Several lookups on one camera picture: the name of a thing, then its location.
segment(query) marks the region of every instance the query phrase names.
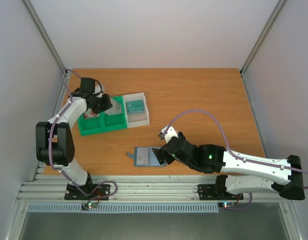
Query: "metal bar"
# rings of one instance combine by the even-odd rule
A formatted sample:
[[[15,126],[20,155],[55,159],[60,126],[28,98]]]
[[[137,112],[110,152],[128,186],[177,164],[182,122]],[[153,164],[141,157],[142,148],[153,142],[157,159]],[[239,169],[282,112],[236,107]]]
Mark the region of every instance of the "metal bar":
[[[255,124],[256,124],[257,131],[258,131],[260,143],[262,144],[262,148],[263,148],[264,154],[267,157],[267,152],[266,152],[266,148],[265,148],[265,145],[264,145],[263,137],[260,134],[260,128],[259,128],[259,125],[258,125],[258,120],[257,120],[257,117],[256,117],[256,113],[255,113],[255,110],[253,108],[253,104],[251,102],[250,95],[248,93],[248,87],[247,87],[246,80],[245,80],[245,74],[242,73],[241,77],[242,77],[242,81],[243,81],[243,84],[244,84],[245,92],[246,92],[246,95],[247,95],[247,98],[248,98],[249,106],[250,106],[250,109],[251,109],[253,117],[254,117],[254,121],[255,121]]]
[[[24,221],[28,210],[28,204],[26,202],[15,203],[11,221],[9,222],[7,232],[5,234],[5,240],[17,240],[20,237]]]
[[[58,176],[35,182],[24,182],[20,188],[18,202],[68,202],[64,200],[67,180]],[[166,202],[201,202],[197,193],[198,184],[214,184],[215,175],[164,175],[164,176],[94,176],[93,183],[114,180],[119,191],[109,198],[109,202],[129,203],[166,203]],[[242,202],[248,201],[245,194]],[[290,202],[276,193],[255,193],[255,202]]]
[[[265,37],[267,36],[269,30],[271,29],[271,27],[273,26],[273,24],[275,23],[279,13],[281,12],[281,10],[283,9],[285,3],[287,2],[287,0],[279,0],[275,6],[275,8],[273,9],[269,19],[267,20],[262,32],[260,33],[255,45],[253,46],[247,60],[245,61],[242,69],[241,69],[241,74],[245,73],[248,66],[250,65],[250,62],[253,60],[254,56],[256,55],[259,47],[261,46],[261,44],[263,43]]]
[[[44,171],[45,171],[45,169],[44,169],[43,167],[39,167],[39,168],[37,169],[37,173],[38,173],[38,174],[43,174]]]
[[[67,84],[67,85],[69,83],[70,76],[71,76],[70,72],[68,72],[66,75],[63,76],[65,84]],[[55,104],[54,104],[54,107],[53,107],[53,110],[52,110],[52,113],[51,113],[52,116],[54,116],[62,108],[65,95],[66,95],[66,88],[65,88],[64,84],[61,82],[61,86],[60,86],[59,91],[57,93],[56,101],[55,101]]]
[[[289,238],[291,240],[304,240],[304,234],[300,227],[293,203],[281,202],[279,206],[284,218]]]
[[[65,68],[65,66],[64,66],[61,58],[59,57],[59,55],[58,55],[58,53],[57,53],[57,51],[56,51],[52,41],[50,40],[50,38],[49,38],[49,36],[48,36],[48,34],[47,34],[47,32],[46,32],[42,22],[40,21],[40,19],[39,19],[38,15],[37,15],[37,13],[36,13],[36,11],[34,9],[34,6],[31,3],[31,1],[30,0],[22,0],[22,1],[23,1],[24,5],[25,5],[26,9],[28,10],[30,16],[32,17],[34,23],[36,24],[36,27],[38,28],[40,34],[42,35],[43,39],[45,40],[48,48],[52,52],[55,60],[57,61],[58,65],[59,65],[59,67],[61,69]]]

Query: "wooden table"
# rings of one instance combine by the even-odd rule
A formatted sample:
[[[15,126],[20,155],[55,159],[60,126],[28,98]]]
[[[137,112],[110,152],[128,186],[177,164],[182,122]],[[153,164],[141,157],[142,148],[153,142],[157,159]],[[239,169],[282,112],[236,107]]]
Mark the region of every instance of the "wooden table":
[[[76,159],[92,175],[196,175],[190,168],[174,162],[166,167],[134,167],[134,147],[163,146],[160,130],[179,113],[202,109],[220,122],[233,150],[264,156],[255,121],[238,69],[75,69],[83,77],[99,80],[109,96],[144,92],[150,125],[81,136],[77,123],[72,128]],[[71,74],[73,91],[80,80]],[[224,140],[212,119],[202,113],[190,113],[173,125],[195,145],[224,146]],[[46,167],[45,174],[55,175]]]

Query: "green block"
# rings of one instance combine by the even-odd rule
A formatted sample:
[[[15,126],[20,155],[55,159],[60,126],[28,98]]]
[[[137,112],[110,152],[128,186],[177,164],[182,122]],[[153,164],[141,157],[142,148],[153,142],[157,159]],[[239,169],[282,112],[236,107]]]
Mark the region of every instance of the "green block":
[[[111,97],[122,105],[122,113],[107,115],[101,112],[99,116],[93,118],[84,118],[82,114],[78,118],[78,128],[82,136],[99,134],[127,128],[126,113],[122,96]]]

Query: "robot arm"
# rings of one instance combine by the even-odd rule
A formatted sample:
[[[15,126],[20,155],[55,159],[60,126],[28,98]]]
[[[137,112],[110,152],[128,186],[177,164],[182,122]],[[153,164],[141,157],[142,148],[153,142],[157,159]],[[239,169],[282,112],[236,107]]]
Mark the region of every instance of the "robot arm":
[[[71,134],[71,128],[78,117],[87,109],[92,109],[98,114],[112,107],[110,98],[102,92],[103,86],[95,87],[95,80],[83,77],[81,85],[72,93],[72,99],[68,99],[64,107],[47,122],[39,122],[36,125],[36,155],[37,159],[50,166],[49,159],[49,136],[52,125],[53,137],[57,140],[52,142],[53,167],[65,173],[73,182],[85,187],[89,192],[91,178],[83,170],[75,159],[75,146]]]
[[[173,127],[165,133],[162,129],[159,137],[166,140],[166,144],[160,149],[153,148],[160,164],[171,164],[179,161],[189,168],[201,173],[238,173],[242,176],[219,175],[215,189],[220,194],[227,192],[233,195],[248,192],[275,192],[283,198],[290,200],[305,199],[303,191],[302,174],[296,171],[284,169],[293,167],[300,169],[300,158],[291,155],[287,159],[270,159],[255,157],[233,151],[243,161],[233,157],[229,151],[212,144],[195,146],[189,143],[182,132],[177,132]],[[280,165],[281,168],[266,164]]]

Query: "purple cable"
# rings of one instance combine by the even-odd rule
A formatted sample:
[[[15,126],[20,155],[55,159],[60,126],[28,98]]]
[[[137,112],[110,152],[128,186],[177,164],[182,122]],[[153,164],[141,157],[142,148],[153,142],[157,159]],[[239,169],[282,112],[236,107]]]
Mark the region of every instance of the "purple cable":
[[[273,168],[278,168],[280,169],[281,168],[281,165],[277,165],[277,164],[273,164],[273,163],[267,163],[267,162],[258,162],[258,161],[255,161],[255,160],[252,160],[252,159],[247,159],[247,158],[243,158],[241,156],[237,156],[235,155],[232,150],[230,149],[229,147],[229,143],[228,143],[228,140],[226,138],[226,135],[224,133],[224,130],[223,128],[221,127],[221,125],[219,124],[219,122],[217,121],[217,119],[212,115],[210,114],[209,112],[206,112],[204,110],[200,110],[200,109],[192,109],[192,110],[188,110],[188,111],[184,111],[183,113],[177,115],[171,122],[170,124],[167,126],[166,130],[164,131],[164,134],[167,133],[167,131],[169,130],[169,128],[172,126],[172,124],[178,119],[180,118],[181,116],[185,115],[185,114],[188,114],[188,113],[203,113],[203,114],[206,114],[208,116],[210,116],[214,122],[217,124],[223,138],[224,138],[224,141],[225,141],[225,144],[226,144],[226,148],[228,150],[228,153],[238,159],[238,160],[241,160],[241,161],[246,161],[246,162],[249,162],[249,163],[255,163],[255,164],[259,164],[259,165],[264,165],[264,166],[269,166],[269,167],[273,167]],[[299,173],[303,173],[303,174],[308,174],[308,171],[307,170],[302,170],[302,169],[298,169],[298,168],[294,168],[294,167],[290,167],[290,166],[284,166],[283,169],[288,169],[288,170],[291,170],[291,171],[296,171],[296,172],[299,172]]]
[[[249,201],[248,201],[246,206],[243,206],[243,207],[220,207],[220,209],[222,209],[222,210],[245,210],[252,205],[252,201],[253,201],[253,194],[250,192],[249,193]]]
[[[64,69],[62,69],[62,72],[63,72],[64,70],[70,71],[70,72],[76,74],[79,78],[81,78],[81,77],[80,77],[76,72],[74,72],[73,70],[70,70],[70,69],[68,69],[68,68],[64,68]],[[83,191],[83,190],[82,190],[82,189],[81,189],[81,188],[80,188],[80,187],[79,187],[79,186],[78,186],[67,174],[66,174],[66,172],[64,172],[61,168],[54,167],[53,155],[52,155],[52,141],[53,141],[54,129],[55,129],[55,126],[56,126],[56,122],[62,117],[62,115],[66,112],[66,110],[67,110],[67,109],[71,106],[71,104],[72,104],[72,95],[71,95],[71,92],[70,92],[70,90],[69,90],[69,88],[68,88],[68,86],[67,86],[67,84],[66,84],[64,78],[63,78],[63,75],[62,75],[62,81],[63,81],[63,84],[64,84],[65,87],[66,87],[66,91],[67,91],[68,94],[69,94],[70,103],[66,103],[64,109],[59,113],[59,116],[55,118],[55,120],[54,120],[54,122],[52,123],[52,126],[51,126],[51,128],[50,128],[50,132],[49,132],[49,142],[48,142],[48,156],[49,156],[49,164],[50,164],[50,167],[52,168],[52,170],[58,170],[58,171],[60,171],[60,172],[64,175],[64,177],[65,177],[69,182],[71,182],[71,183],[72,183],[83,195],[85,195],[85,196],[90,196],[91,194],[93,194],[94,191],[96,191],[97,188],[98,188],[100,185],[104,184],[104,183],[112,183],[112,184],[114,184],[114,185],[115,185],[115,190],[114,190],[111,194],[101,197],[101,198],[108,198],[108,197],[110,197],[110,196],[116,194],[116,192],[118,191],[118,185],[117,185],[114,181],[111,181],[111,180],[103,181],[103,182],[101,182],[100,184],[98,184],[98,185],[92,190],[92,192],[91,192],[90,194],[87,194],[87,193],[85,193],[85,192],[84,192],[84,191]]]

